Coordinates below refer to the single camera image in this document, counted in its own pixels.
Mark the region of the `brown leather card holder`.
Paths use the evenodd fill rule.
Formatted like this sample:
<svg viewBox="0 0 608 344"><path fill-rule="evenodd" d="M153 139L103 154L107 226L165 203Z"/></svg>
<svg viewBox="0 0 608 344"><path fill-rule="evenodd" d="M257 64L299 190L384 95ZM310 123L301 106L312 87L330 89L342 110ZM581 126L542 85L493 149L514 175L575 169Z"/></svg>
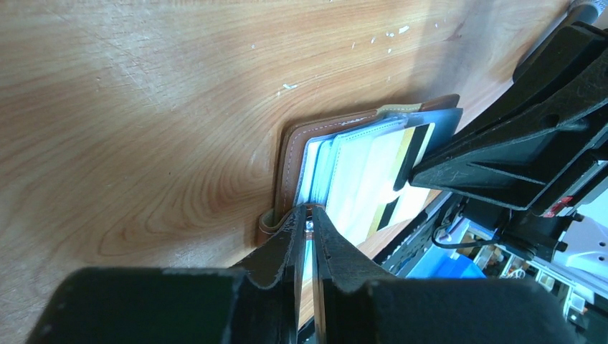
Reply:
<svg viewBox="0 0 608 344"><path fill-rule="evenodd" d="M255 245L264 244L279 229L283 217L294 207L300 183L300 172L305 158L305 146L310 139L367 125L383 119L391 113L418 113L455 108L459 101L458 94L450 94L423 103L390 104L357 113L309 121L295 121L288 125L282 133L274 178L272 208L259 217Z"/></svg>

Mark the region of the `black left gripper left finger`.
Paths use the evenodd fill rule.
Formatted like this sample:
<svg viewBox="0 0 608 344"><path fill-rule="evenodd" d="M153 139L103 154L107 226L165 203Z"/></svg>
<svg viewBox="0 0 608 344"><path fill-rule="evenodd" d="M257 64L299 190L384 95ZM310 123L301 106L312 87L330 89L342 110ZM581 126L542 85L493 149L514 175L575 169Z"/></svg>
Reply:
<svg viewBox="0 0 608 344"><path fill-rule="evenodd" d="M295 343L305 256L299 206L228 268L88 267L54 291L29 343Z"/></svg>

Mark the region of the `gold striped card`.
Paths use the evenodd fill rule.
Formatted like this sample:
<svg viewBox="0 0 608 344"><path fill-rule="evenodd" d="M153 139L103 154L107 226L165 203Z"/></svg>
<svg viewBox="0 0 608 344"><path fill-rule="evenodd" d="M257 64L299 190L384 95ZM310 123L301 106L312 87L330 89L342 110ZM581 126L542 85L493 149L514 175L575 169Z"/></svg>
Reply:
<svg viewBox="0 0 608 344"><path fill-rule="evenodd" d="M424 157L434 133L435 124L408 127L391 136L388 158L381 163L379 186L366 225L366 238L379 230L411 219L428 195L425 189L412 187L411 170Z"/></svg>

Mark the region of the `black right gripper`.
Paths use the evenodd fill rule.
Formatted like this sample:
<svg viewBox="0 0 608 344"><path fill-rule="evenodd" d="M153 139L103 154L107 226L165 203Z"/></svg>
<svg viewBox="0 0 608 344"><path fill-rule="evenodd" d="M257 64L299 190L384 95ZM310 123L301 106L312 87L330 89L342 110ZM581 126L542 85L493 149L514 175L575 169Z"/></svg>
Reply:
<svg viewBox="0 0 608 344"><path fill-rule="evenodd" d="M576 209L607 187L607 32L555 33L512 86L409 174L469 200L467 217L515 254L551 259Z"/></svg>

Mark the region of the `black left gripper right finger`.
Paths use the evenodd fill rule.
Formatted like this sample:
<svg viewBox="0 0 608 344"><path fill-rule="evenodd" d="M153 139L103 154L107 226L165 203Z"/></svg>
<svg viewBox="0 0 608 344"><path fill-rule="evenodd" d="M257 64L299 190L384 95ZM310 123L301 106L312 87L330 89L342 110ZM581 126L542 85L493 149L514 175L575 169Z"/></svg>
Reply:
<svg viewBox="0 0 608 344"><path fill-rule="evenodd" d="M315 207L319 343L574 343L556 298L524 279L404 279L338 233Z"/></svg>

